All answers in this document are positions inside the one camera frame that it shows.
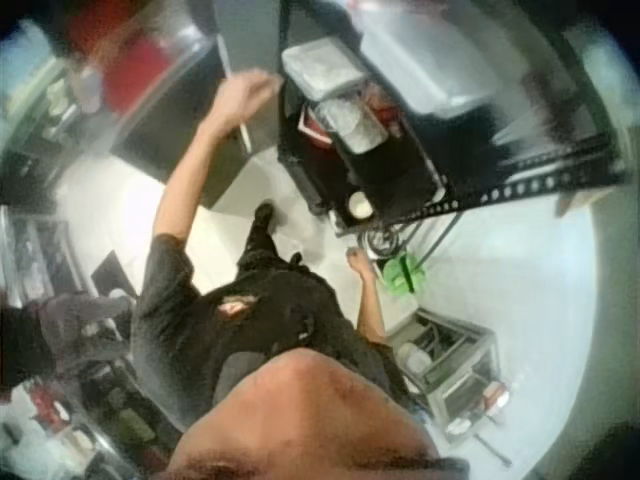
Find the clear plastic container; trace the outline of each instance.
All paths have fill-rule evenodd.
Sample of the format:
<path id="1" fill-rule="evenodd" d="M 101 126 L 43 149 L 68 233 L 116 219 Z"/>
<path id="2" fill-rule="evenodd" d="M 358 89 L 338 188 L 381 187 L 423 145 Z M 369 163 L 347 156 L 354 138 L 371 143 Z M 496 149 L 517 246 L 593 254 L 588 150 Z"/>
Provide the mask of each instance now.
<path id="1" fill-rule="evenodd" d="M 356 155 L 374 149 L 389 137 L 375 115 L 357 96 L 325 100 L 316 107 L 315 113 Z"/>
<path id="2" fill-rule="evenodd" d="M 305 96 L 315 102 L 356 88 L 367 77 L 360 63 L 333 37 L 286 49 L 282 63 Z"/>

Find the black metal rack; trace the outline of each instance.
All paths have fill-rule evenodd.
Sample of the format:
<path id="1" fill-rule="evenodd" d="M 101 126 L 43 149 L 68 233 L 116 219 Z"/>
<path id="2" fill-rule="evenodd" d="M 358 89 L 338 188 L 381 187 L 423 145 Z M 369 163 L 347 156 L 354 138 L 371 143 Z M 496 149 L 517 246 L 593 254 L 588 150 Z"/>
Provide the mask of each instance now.
<path id="1" fill-rule="evenodd" d="M 553 143 L 560 147 L 522 155 L 519 140 L 493 144 L 492 137 L 500 128 L 494 124 L 492 112 L 486 105 L 450 120 L 412 113 L 403 108 L 398 95 L 393 95 L 396 92 L 385 77 L 366 58 L 358 55 L 361 39 L 347 12 L 327 2 L 281 2 L 279 51 L 325 35 L 340 38 L 368 68 L 371 78 L 395 96 L 404 112 L 402 123 L 406 138 L 412 139 L 416 148 L 426 153 L 437 171 L 437 181 L 445 189 L 444 196 L 434 201 L 427 193 L 432 193 L 432 189 L 414 188 L 412 182 L 415 183 L 416 178 L 427 181 L 426 166 L 422 172 L 407 170 L 402 172 L 406 175 L 394 177 L 389 175 L 388 168 L 394 165 L 395 158 L 390 158 L 387 171 L 365 171 L 363 175 L 362 170 L 358 172 L 354 168 L 357 159 L 350 158 L 339 142 L 337 151 L 324 151 L 311 145 L 297 131 L 300 109 L 306 100 L 293 82 L 287 80 L 279 99 L 279 160 L 293 177 L 313 214 L 333 212 L 338 235 L 552 193 L 605 187 L 624 180 L 616 132 L 566 40 L 543 23 L 536 23 L 535 18 L 522 10 L 518 15 L 507 14 L 506 9 L 515 8 L 508 2 L 483 0 L 479 3 L 493 19 L 508 23 L 509 31 L 514 31 L 511 40 L 521 48 L 536 48 L 527 36 L 527 29 L 543 35 L 557 53 L 566 70 L 564 73 L 573 81 L 576 91 L 570 98 L 554 98 L 553 112 L 557 115 L 547 119 L 546 127 Z M 281 60 L 280 73 L 286 77 Z M 535 84 L 535 95 L 548 93 L 544 81 L 528 80 Z M 581 107 L 586 108 L 595 132 L 576 138 L 568 131 L 564 120 Z M 380 149 L 376 154 L 379 156 L 383 152 L 384 149 Z M 353 219 L 346 207 L 346 199 L 358 189 L 368 197 L 373 196 L 370 201 L 375 213 L 366 221 Z"/>

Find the black t-shirt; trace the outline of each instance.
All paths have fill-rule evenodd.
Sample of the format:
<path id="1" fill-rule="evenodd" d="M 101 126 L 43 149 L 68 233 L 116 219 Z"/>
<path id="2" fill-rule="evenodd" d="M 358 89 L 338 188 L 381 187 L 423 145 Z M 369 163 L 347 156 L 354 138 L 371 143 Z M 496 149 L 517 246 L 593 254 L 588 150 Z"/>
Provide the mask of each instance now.
<path id="1" fill-rule="evenodd" d="M 357 333 L 317 275 L 274 262 L 242 271 L 205 296 L 192 276 L 181 242 L 156 237 L 133 321 L 139 381 L 179 429 L 205 415 L 243 376 L 297 347 L 336 359 L 405 403 L 391 349 Z"/>

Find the black shoe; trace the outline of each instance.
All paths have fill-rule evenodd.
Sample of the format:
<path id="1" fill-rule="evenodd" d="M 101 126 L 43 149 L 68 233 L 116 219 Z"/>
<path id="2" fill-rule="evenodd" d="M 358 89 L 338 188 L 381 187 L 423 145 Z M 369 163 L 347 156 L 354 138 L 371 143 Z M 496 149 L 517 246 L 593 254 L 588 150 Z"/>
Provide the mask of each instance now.
<path id="1" fill-rule="evenodd" d="M 253 214 L 253 224 L 257 227 L 269 230 L 269 225 L 271 224 L 271 220 L 273 220 L 275 212 L 276 209 L 271 200 L 265 200 L 258 206 L 258 208 L 256 208 L 256 211 Z"/>
<path id="2" fill-rule="evenodd" d="M 302 263 L 302 254 L 300 252 L 296 252 L 291 255 L 291 259 L 289 259 L 289 263 L 291 265 L 298 266 Z"/>

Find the shelving unit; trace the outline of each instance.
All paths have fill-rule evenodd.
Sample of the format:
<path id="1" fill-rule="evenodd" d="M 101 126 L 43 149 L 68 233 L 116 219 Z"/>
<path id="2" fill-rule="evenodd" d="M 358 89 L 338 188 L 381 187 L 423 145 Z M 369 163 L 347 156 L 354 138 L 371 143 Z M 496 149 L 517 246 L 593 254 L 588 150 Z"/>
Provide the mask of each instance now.
<path id="1" fill-rule="evenodd" d="M 544 38 L 557 57 L 556 68 L 572 82 L 574 91 L 564 98 L 549 93 L 545 83 L 548 72 L 536 71 L 523 80 L 528 94 L 542 98 L 539 101 L 548 102 L 550 112 L 557 113 L 543 125 L 549 141 L 543 147 L 530 148 L 527 143 L 534 135 L 528 138 L 525 132 L 497 142 L 495 139 L 519 120 L 500 124 L 492 104 L 442 119 L 417 115 L 394 95 L 403 112 L 401 141 L 390 138 L 367 154 L 356 156 L 333 136 L 336 150 L 323 151 L 297 131 L 305 99 L 287 79 L 279 101 L 279 159 L 311 212 L 332 212 L 338 235 L 553 193 L 607 187 L 625 180 L 617 132 L 567 41 L 544 25 L 534 24 L 534 18 L 525 12 L 507 15 L 507 8 L 515 8 L 507 2 L 474 3 L 508 30 L 510 41 L 520 50 L 530 50 L 535 56 L 535 39 Z M 326 35 L 340 38 L 369 70 L 373 81 L 396 93 L 383 73 L 358 54 L 361 36 L 348 12 L 329 2 L 281 2 L 281 52 Z M 280 73 L 286 77 L 282 64 Z M 578 110 L 593 125 L 586 133 L 578 134 L 566 126 Z M 366 221 L 353 219 L 346 208 L 348 195 L 358 189 L 374 208 L 373 217 Z"/>

